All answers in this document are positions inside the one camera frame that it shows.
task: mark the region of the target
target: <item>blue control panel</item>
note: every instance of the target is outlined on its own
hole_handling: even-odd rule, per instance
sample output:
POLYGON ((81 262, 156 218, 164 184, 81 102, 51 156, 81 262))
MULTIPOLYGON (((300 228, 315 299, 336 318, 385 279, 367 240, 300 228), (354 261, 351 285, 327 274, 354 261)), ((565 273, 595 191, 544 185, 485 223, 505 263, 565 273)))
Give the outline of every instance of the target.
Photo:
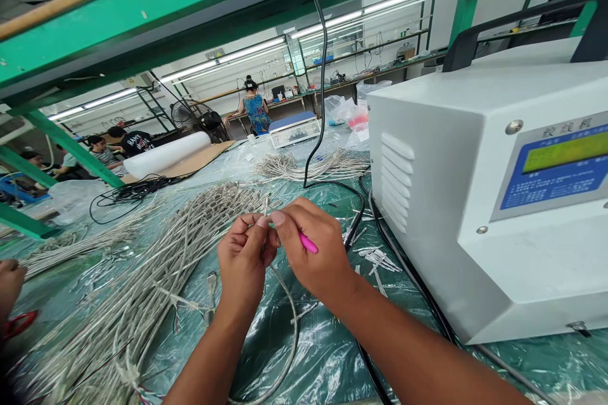
POLYGON ((522 146, 500 210, 597 190, 608 174, 607 132, 608 124, 522 146), (594 151, 603 154, 569 159, 594 151))

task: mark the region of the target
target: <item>red scissors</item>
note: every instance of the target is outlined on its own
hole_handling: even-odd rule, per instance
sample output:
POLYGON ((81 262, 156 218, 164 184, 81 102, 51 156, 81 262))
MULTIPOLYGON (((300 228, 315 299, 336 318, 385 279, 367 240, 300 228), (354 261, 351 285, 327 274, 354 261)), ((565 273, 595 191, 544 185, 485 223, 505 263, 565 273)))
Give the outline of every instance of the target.
POLYGON ((3 339, 8 340, 16 337, 32 325, 34 320, 38 316, 38 310, 33 310, 28 313, 14 317, 12 320, 4 325, 3 339))

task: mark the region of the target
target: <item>hand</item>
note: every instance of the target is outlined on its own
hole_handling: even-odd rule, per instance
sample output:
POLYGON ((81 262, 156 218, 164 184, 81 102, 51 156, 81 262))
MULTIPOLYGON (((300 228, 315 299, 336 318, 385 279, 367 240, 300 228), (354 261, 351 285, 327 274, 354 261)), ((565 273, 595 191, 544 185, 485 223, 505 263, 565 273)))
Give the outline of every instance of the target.
POLYGON ((19 297, 27 268, 14 259, 0 261, 0 324, 4 325, 19 297))
POLYGON ((304 197, 270 214, 300 283, 335 313, 357 291, 358 275, 351 268, 342 228, 331 215, 304 197), (312 253, 300 240, 301 231, 319 249, 312 253))
POLYGON ((244 214, 234 222, 217 247, 222 277, 218 314, 253 319, 262 300, 266 268, 280 246, 277 232, 262 214, 244 214))

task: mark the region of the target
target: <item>green screen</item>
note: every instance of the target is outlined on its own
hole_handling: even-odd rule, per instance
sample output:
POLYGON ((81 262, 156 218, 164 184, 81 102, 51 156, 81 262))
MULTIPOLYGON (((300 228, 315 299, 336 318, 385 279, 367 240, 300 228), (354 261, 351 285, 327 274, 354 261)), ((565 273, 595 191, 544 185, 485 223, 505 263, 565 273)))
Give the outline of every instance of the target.
POLYGON ((524 174, 608 154, 608 132, 534 149, 528 153, 524 174))

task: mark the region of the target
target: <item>white machine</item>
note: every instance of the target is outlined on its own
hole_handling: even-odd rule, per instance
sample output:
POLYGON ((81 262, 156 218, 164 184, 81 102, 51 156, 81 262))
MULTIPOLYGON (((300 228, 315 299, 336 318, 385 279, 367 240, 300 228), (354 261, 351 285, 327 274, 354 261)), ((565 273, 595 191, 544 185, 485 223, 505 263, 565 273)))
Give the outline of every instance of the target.
POLYGON ((608 327, 608 61, 579 40, 369 95, 374 197, 463 343, 608 327))

